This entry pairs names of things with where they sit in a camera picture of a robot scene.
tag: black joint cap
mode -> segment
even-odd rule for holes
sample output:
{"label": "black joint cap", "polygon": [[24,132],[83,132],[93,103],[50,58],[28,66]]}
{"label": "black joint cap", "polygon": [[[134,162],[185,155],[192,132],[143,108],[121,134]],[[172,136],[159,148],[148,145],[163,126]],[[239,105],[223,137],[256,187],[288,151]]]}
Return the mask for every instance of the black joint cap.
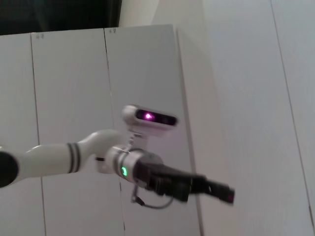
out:
{"label": "black joint cap", "polygon": [[19,166],[13,156],[0,151],[0,188],[8,186],[18,176]]}

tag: green light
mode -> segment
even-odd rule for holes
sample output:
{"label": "green light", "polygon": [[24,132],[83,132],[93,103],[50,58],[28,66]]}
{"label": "green light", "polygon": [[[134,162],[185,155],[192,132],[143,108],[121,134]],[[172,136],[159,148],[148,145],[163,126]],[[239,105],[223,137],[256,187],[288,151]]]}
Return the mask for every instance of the green light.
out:
{"label": "green light", "polygon": [[122,170],[123,170],[123,175],[127,176],[127,169],[125,167],[122,167]]}

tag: white wall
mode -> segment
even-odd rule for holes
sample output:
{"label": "white wall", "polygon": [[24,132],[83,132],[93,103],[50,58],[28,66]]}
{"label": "white wall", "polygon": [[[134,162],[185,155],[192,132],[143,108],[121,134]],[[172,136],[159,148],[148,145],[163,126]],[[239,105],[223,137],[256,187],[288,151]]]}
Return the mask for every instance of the white wall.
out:
{"label": "white wall", "polygon": [[271,2],[315,219],[315,1]]}
{"label": "white wall", "polygon": [[204,235],[314,235],[270,2],[160,0],[169,23],[196,171],[236,188],[233,208],[201,197]]}
{"label": "white wall", "polygon": [[159,0],[124,0],[121,8],[120,27],[150,25]]}

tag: purple light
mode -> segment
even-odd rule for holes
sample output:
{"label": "purple light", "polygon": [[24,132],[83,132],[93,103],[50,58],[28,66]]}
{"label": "purple light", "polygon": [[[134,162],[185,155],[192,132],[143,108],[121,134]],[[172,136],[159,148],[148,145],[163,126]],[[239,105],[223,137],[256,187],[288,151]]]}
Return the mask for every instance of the purple light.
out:
{"label": "purple light", "polygon": [[144,118],[147,119],[147,120],[152,120],[152,119],[154,119],[154,116],[151,115],[150,113],[146,113]]}

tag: cabinet door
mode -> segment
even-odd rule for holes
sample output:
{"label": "cabinet door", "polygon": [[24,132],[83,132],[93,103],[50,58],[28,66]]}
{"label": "cabinet door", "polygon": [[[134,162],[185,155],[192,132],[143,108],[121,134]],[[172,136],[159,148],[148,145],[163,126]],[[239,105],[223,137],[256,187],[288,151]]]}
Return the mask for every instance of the cabinet door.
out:
{"label": "cabinet door", "polygon": [[[0,37],[0,145],[38,145],[30,34]],[[0,235],[44,236],[40,178],[0,189]]]}
{"label": "cabinet door", "polygon": [[[113,128],[103,29],[33,33],[40,144]],[[43,178],[47,236],[123,235],[119,179],[96,171]]]}
{"label": "cabinet door", "polygon": [[271,2],[315,219],[315,1]]}
{"label": "cabinet door", "polygon": [[[191,171],[182,81],[175,51],[172,25],[105,29],[114,126],[128,138],[121,118],[122,108],[137,104],[176,115],[180,123],[165,137],[150,137],[148,150],[162,157],[166,165]],[[126,236],[199,234],[196,201],[177,201],[167,209],[152,210],[130,202],[132,184],[121,180]],[[147,204],[168,201],[141,190]]]}

